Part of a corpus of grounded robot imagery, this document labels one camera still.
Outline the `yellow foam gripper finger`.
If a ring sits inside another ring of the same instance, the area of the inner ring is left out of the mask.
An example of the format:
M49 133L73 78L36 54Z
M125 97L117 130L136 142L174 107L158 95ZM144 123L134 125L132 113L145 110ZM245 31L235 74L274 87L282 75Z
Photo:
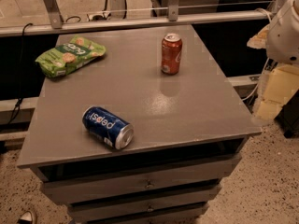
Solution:
M280 63L268 76L255 116L263 120L274 119L298 90L299 66Z

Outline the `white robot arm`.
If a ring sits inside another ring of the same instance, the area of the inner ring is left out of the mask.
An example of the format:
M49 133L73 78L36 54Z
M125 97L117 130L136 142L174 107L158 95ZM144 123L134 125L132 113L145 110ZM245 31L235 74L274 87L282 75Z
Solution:
M299 90L299 0L287 0L269 24L266 54L278 65L263 71L254 116L274 119Z

